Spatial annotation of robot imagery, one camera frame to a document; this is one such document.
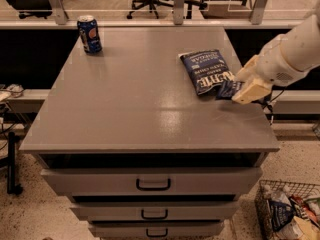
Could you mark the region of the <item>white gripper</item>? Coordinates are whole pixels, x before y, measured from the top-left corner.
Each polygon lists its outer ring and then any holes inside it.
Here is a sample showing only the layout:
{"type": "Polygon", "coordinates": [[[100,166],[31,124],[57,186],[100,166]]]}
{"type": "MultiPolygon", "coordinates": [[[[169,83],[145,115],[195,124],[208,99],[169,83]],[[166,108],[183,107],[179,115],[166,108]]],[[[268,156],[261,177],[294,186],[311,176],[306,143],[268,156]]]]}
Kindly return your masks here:
{"type": "Polygon", "coordinates": [[[272,85],[289,86],[306,77],[309,71],[299,71],[285,59],[281,51],[283,35],[276,36],[263,46],[259,55],[254,55],[237,72],[235,80],[245,82],[232,97],[234,102],[249,104],[259,100],[272,91],[272,85]],[[253,78],[257,74],[263,79],[253,78]]]}

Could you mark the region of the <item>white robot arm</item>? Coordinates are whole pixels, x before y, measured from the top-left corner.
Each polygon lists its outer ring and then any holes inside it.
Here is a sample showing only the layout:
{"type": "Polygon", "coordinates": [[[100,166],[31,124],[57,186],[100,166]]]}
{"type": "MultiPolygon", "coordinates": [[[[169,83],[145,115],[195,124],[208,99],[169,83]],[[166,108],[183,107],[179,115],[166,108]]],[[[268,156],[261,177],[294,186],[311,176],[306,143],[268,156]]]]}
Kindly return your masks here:
{"type": "Polygon", "coordinates": [[[248,104],[272,91],[273,86],[286,87],[320,66],[320,3],[301,24],[280,34],[263,46],[236,74],[242,82],[232,97],[234,102],[248,104]]]}

